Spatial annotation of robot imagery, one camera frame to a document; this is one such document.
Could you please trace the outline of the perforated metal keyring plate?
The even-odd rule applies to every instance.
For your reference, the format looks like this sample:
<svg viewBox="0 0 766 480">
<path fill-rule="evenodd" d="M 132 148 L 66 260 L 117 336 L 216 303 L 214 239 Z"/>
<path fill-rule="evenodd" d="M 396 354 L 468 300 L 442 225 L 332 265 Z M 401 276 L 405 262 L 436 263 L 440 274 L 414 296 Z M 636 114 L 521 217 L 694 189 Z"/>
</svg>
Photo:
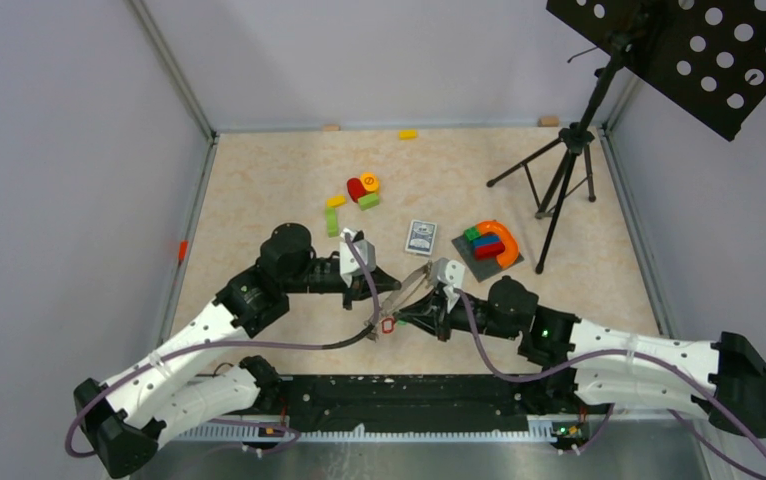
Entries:
<svg viewBox="0 0 766 480">
<path fill-rule="evenodd" d="M 424 288 L 429 281 L 433 261 L 427 261 L 424 265 L 411 272 L 401 282 L 400 290 L 389 292 L 380 303 L 380 313 L 373 328 L 366 333 L 365 338 L 376 342 L 381 331 L 381 322 L 389 317 L 394 318 L 394 312 L 400 307 L 406 306 L 410 298 Z"/>
</svg>

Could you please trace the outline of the red key tag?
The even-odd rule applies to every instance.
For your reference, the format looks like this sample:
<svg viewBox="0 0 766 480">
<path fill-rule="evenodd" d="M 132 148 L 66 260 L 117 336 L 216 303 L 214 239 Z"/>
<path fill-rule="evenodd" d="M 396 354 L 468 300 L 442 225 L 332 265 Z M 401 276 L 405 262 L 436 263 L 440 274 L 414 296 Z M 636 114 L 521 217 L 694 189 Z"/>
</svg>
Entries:
<svg viewBox="0 0 766 480">
<path fill-rule="evenodd" d="M 394 318 L 389 317 L 381 322 L 381 331 L 383 334 L 390 334 L 395 330 L 396 321 Z"/>
</svg>

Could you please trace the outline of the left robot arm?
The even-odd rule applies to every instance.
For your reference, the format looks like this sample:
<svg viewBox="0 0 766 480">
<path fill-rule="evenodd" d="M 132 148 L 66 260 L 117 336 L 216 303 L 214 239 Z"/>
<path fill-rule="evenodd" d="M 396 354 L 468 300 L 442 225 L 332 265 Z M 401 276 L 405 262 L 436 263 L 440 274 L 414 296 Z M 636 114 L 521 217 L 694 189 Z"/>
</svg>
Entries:
<svg viewBox="0 0 766 480">
<path fill-rule="evenodd" d="M 356 300 L 372 300 L 373 313 L 359 333 L 321 348 L 341 349 L 366 338 L 382 317 L 380 294 L 401 283 L 377 266 L 375 248 L 362 232 L 346 229 L 339 238 L 338 250 L 319 258 L 305 226 L 278 225 L 256 262 L 231 278 L 182 330 L 129 369 L 103 381 L 88 378 L 74 389 L 76 416 L 64 440 L 66 453 L 83 457 L 73 447 L 75 434 L 82 433 L 91 447 L 87 456 L 120 479 L 180 434 L 216 417 L 273 410 L 278 377 L 260 357 L 207 380 L 194 379 L 234 348 L 293 349 L 291 343 L 256 338 L 288 313 L 292 294 L 339 294 L 346 310 Z"/>
</svg>

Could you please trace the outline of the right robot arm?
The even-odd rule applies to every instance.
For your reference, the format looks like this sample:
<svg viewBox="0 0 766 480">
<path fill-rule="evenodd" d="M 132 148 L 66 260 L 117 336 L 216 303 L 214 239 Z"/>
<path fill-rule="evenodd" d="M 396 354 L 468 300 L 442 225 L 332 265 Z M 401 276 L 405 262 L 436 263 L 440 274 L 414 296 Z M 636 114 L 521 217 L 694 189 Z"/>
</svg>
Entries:
<svg viewBox="0 0 766 480">
<path fill-rule="evenodd" d="M 537 294 L 504 276 L 487 299 L 438 283 L 395 319 L 441 341 L 455 330 L 518 340 L 518 354 L 545 370 L 538 399 L 559 412 L 579 404 L 675 410 L 740 435 L 766 438 L 766 361 L 743 335 L 715 341 L 633 334 L 540 305 Z"/>
</svg>

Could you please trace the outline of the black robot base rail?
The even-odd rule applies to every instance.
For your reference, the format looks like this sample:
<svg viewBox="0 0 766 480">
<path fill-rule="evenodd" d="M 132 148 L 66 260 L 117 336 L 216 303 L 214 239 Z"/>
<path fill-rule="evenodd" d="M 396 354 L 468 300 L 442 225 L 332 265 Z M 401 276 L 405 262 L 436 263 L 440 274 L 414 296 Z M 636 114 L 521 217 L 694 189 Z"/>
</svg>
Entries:
<svg viewBox="0 0 766 480">
<path fill-rule="evenodd" d="M 304 433 L 459 434 L 524 431 L 530 415 L 561 411 L 536 387 L 492 375 L 296 375 L 239 413 Z"/>
</svg>

